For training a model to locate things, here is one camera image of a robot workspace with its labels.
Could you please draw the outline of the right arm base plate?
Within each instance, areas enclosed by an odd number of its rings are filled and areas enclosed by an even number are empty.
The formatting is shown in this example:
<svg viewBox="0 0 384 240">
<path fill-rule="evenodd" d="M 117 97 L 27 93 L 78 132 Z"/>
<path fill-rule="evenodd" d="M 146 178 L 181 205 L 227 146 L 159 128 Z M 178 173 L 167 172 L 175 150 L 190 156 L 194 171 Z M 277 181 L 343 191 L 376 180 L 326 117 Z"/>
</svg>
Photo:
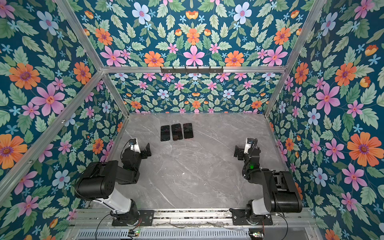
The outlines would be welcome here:
<svg viewBox="0 0 384 240">
<path fill-rule="evenodd" d="M 234 226 L 272 226 L 273 220 L 269 215 L 254 215 L 246 209 L 230 209 Z"/>
</svg>

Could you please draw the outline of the blue edged smartphone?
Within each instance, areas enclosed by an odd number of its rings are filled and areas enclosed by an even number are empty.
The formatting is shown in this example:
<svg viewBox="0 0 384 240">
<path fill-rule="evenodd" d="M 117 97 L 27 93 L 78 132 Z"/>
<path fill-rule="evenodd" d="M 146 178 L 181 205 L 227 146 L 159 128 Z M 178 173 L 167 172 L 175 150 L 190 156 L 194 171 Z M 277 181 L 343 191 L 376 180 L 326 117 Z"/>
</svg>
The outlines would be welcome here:
<svg viewBox="0 0 384 240">
<path fill-rule="evenodd" d="M 192 123 L 183 124 L 183 131 L 184 131 L 184 138 L 185 139 L 193 139 L 194 138 Z"/>
</svg>

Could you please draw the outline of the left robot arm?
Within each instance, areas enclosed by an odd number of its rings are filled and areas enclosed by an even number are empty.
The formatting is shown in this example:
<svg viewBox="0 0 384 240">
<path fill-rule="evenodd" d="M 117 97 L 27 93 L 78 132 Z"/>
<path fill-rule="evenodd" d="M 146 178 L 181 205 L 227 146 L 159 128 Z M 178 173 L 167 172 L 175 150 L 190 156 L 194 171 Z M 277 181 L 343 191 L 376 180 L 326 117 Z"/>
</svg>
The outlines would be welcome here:
<svg viewBox="0 0 384 240">
<path fill-rule="evenodd" d="M 121 153 L 119 166 L 117 160 L 90 164 L 80 175 L 75 184 L 76 197 L 100 203 L 112 211 L 115 216 L 134 216 L 139 212 L 134 200 L 123 196 L 117 188 L 119 185 L 136 184 L 140 177 L 142 160 L 152 155 L 151 145 L 141 150 L 137 140 L 129 140 L 129 146 Z"/>
</svg>

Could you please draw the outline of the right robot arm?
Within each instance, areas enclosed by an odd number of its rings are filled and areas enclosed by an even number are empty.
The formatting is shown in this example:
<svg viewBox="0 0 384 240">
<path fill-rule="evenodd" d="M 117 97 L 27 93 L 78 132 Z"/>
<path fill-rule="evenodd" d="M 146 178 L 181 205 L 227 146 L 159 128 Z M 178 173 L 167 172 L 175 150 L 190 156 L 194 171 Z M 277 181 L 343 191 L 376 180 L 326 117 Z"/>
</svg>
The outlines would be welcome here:
<svg viewBox="0 0 384 240">
<path fill-rule="evenodd" d="M 243 178 L 250 184 L 262 187 L 262 197 L 250 200 L 246 206 L 246 217 L 261 217 L 270 214 L 300 213 L 302 199 L 288 171 L 276 171 L 260 166 L 259 147 L 247 144 L 244 149 L 235 146 L 234 157 L 244 162 Z"/>
</svg>

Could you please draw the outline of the purple edged smartphone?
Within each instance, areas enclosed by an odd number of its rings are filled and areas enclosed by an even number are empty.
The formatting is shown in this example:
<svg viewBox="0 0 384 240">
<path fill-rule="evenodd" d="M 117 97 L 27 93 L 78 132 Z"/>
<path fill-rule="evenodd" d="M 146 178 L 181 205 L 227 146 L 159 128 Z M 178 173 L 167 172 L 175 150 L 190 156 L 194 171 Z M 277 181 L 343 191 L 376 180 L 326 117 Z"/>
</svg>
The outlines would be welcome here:
<svg viewBox="0 0 384 240">
<path fill-rule="evenodd" d="M 161 142 L 167 142 L 171 139 L 171 128 L 170 125 L 161 126 Z"/>
</svg>

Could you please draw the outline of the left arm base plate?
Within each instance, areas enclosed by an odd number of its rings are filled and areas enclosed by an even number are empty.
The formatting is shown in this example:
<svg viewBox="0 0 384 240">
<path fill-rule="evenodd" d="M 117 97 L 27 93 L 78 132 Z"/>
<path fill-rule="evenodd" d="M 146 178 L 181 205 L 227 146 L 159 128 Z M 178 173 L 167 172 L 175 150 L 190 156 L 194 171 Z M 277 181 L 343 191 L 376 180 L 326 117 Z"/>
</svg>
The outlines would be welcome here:
<svg viewBox="0 0 384 240">
<path fill-rule="evenodd" d="M 125 214 L 116 214 L 111 212 L 111 216 L 114 218 L 112 226 L 114 227 L 136 227 L 151 226 L 154 220 L 154 210 L 138 210 L 128 212 Z"/>
</svg>

